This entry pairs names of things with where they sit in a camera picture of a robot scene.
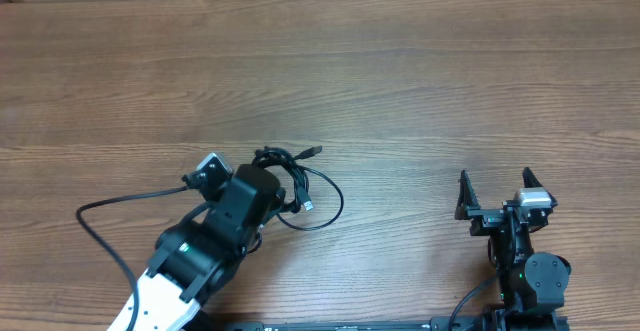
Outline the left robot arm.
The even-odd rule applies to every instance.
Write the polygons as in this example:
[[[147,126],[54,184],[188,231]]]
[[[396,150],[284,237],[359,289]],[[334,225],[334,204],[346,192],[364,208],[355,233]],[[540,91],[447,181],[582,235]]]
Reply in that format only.
[[[165,230],[111,330],[186,330],[209,298],[237,272],[282,188],[276,176],[250,164],[222,168],[196,181],[205,202]]]

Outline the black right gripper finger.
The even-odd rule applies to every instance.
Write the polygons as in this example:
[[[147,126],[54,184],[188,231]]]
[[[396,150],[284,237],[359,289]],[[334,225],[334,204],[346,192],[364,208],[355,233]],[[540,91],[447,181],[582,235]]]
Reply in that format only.
[[[471,220],[480,214],[481,206],[477,200],[469,174],[462,170],[459,179],[459,196],[456,204],[455,219]]]
[[[529,167],[525,167],[522,172],[523,183],[526,188],[542,188],[542,184],[536,178],[533,171]],[[558,205],[557,199],[550,193],[547,192],[549,198],[551,200],[551,206],[556,207]]]

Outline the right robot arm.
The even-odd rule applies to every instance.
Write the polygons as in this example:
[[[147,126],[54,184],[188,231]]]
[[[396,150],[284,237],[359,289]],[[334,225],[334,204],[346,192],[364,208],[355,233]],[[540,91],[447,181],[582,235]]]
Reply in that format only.
[[[522,172],[523,187],[497,209],[481,207],[468,172],[459,179],[455,218],[471,222],[472,236],[486,236],[487,254],[495,274],[476,286],[448,318],[449,330],[567,330],[568,320],[556,310],[565,304],[572,272],[563,257],[536,252],[531,235],[548,225],[558,202],[530,168]],[[476,317],[459,315],[465,304],[487,287],[498,284],[499,304]]]

